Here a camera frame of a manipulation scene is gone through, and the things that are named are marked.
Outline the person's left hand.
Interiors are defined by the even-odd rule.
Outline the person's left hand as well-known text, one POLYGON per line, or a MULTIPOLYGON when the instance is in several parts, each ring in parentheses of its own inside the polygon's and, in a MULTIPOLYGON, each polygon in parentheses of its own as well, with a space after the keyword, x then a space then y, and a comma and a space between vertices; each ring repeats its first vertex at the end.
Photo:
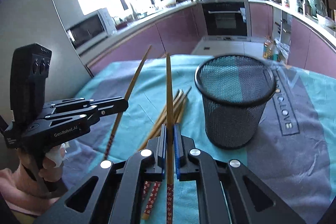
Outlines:
MULTIPOLYGON (((53 205, 58 198, 48 197, 38 182, 30 178, 28 171, 33 169, 33 158, 22 149, 17 150, 19 166, 15 172, 8 168, 1 170, 1 194, 13 211, 40 216, 53 205)), ((62 178, 63 160, 66 157, 66 145, 61 144, 46 153, 38 176, 45 182, 57 182, 62 178)))

